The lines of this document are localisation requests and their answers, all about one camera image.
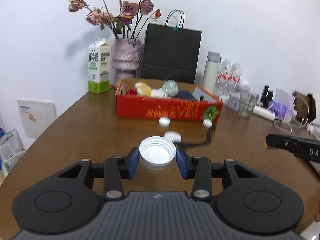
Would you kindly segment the white jar lid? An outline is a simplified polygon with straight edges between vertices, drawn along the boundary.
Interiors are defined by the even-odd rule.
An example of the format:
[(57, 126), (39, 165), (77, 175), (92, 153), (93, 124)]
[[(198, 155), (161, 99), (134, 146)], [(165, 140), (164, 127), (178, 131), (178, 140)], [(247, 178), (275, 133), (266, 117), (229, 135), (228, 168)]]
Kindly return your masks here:
[(165, 137), (153, 136), (139, 145), (142, 163), (151, 170), (166, 169), (176, 157), (176, 146)]

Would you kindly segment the white round charger puck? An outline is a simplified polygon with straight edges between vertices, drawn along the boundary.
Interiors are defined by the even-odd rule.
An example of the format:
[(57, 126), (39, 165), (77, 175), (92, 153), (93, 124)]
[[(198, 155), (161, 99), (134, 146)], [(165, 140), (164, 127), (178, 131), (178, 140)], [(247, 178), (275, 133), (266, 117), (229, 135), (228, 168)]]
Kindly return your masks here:
[(165, 132), (164, 137), (173, 143), (180, 143), (182, 140), (182, 136), (180, 135), (180, 133), (175, 132), (175, 131)]

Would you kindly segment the white cap by kiwi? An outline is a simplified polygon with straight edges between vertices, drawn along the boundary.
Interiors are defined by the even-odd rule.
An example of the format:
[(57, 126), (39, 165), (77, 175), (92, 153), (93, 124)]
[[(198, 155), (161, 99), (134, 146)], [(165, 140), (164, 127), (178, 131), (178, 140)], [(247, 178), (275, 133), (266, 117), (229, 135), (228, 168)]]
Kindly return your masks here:
[(204, 119), (202, 122), (202, 125), (206, 128), (211, 128), (212, 127), (212, 121), (210, 119)]

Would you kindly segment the purple packet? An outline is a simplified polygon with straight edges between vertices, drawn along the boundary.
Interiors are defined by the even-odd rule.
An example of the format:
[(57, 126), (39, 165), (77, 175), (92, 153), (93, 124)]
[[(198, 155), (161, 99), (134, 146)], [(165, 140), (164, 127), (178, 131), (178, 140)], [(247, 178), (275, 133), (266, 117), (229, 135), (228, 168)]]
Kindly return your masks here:
[(269, 101), (267, 109), (274, 112), (277, 117), (282, 119), (285, 118), (287, 113), (289, 113), (289, 108), (286, 105), (273, 100)]

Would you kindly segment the small white round cap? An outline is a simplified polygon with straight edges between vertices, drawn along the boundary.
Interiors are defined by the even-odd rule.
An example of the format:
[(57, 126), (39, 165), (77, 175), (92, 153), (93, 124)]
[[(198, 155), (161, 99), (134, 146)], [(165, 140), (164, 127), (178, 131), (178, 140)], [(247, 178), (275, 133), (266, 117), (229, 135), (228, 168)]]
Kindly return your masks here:
[(159, 118), (158, 123), (159, 123), (159, 126), (161, 127), (168, 127), (170, 125), (170, 119), (163, 116)]

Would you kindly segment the white power strip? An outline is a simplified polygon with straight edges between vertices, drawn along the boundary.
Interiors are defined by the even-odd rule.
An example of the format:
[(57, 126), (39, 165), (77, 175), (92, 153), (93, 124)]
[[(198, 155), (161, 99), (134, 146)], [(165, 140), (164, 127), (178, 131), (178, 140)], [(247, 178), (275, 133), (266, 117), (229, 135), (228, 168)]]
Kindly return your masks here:
[(255, 106), (252, 113), (271, 122), (274, 122), (276, 118), (276, 114), (273, 111), (260, 106)]

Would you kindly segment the navy blue pouch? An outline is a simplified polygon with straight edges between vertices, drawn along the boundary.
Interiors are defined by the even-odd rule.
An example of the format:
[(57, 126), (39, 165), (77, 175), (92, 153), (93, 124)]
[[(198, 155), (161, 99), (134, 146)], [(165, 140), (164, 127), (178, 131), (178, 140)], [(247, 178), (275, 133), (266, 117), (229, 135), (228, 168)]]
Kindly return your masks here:
[(195, 97), (188, 90), (180, 90), (175, 96), (177, 99), (189, 100), (189, 101), (197, 101)]

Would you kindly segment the clear drinking glass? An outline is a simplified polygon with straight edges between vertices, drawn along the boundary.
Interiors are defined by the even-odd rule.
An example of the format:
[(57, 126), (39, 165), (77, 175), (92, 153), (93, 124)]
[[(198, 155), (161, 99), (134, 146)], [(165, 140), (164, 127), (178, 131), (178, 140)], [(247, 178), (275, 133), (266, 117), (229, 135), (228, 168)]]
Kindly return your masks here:
[(254, 90), (245, 89), (240, 93), (240, 101), (238, 108), (238, 116), (248, 120), (252, 113), (253, 109), (259, 101), (259, 94)]

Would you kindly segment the yellow white plush toy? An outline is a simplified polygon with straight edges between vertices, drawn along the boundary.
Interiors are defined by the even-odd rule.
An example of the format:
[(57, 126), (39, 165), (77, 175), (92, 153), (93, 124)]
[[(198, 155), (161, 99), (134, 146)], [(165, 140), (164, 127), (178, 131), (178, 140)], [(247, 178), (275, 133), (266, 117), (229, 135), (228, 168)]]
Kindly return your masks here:
[(153, 89), (144, 82), (135, 83), (135, 91), (138, 96), (148, 98), (160, 98), (164, 99), (168, 97), (168, 94), (162, 89)]

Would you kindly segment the water bottle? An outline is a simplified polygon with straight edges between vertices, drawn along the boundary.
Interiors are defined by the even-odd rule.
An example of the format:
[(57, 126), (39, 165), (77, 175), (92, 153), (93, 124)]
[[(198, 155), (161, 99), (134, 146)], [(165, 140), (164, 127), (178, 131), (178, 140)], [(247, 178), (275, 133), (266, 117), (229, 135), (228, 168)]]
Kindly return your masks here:
[(242, 70), (240, 67), (240, 63), (235, 61), (232, 64), (232, 78), (229, 83), (230, 93), (232, 93), (236, 89), (237, 85), (239, 84), (241, 79), (241, 73), (242, 73)]
[(229, 76), (229, 67), (230, 67), (230, 59), (225, 59), (221, 64), (221, 67), (218, 71), (216, 77), (216, 83), (214, 87), (214, 94), (216, 96), (221, 96), (223, 94), (223, 85), (226, 83), (228, 76)]

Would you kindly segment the pale green yarn ball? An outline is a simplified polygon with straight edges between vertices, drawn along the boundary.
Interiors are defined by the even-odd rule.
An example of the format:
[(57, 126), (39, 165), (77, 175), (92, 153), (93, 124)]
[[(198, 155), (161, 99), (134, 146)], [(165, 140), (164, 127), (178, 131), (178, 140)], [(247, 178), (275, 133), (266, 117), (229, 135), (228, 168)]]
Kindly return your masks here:
[(175, 97), (179, 93), (178, 84), (174, 80), (165, 81), (162, 90), (168, 97)]

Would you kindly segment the water bottle right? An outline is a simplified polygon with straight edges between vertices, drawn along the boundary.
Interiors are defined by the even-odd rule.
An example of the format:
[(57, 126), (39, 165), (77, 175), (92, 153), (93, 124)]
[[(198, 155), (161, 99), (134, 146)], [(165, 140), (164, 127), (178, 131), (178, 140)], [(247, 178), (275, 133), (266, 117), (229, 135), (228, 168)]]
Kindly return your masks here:
[(232, 78), (229, 83), (230, 93), (232, 93), (236, 89), (237, 85), (239, 84), (241, 79), (241, 73), (242, 73), (242, 70), (240, 67), (240, 63), (235, 61), (232, 64)]

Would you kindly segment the pink marbled vase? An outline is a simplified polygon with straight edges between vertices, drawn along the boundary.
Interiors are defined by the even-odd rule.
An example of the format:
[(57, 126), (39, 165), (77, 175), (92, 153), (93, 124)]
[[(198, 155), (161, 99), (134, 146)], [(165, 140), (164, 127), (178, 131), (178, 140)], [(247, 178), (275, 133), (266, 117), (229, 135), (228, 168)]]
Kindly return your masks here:
[(114, 87), (121, 79), (135, 78), (139, 69), (140, 40), (118, 38), (112, 50), (112, 68), (114, 69)]

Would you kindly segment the white green milk carton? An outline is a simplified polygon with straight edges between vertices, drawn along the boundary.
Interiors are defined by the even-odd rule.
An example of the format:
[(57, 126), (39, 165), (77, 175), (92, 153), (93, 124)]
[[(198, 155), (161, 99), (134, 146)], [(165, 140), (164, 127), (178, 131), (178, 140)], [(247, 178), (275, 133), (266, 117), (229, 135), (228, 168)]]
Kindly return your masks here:
[(105, 38), (96, 39), (88, 48), (88, 91), (101, 94), (110, 88), (111, 46)]

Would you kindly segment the dried pink rose bouquet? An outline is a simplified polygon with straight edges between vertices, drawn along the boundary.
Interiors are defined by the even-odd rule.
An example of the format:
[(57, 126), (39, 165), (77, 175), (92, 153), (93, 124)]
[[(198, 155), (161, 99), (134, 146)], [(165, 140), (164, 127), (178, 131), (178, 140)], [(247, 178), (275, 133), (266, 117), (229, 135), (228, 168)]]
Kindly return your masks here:
[(152, 0), (68, 0), (70, 13), (82, 10), (90, 25), (108, 28), (116, 39), (127, 40), (136, 40), (148, 23), (161, 17)]

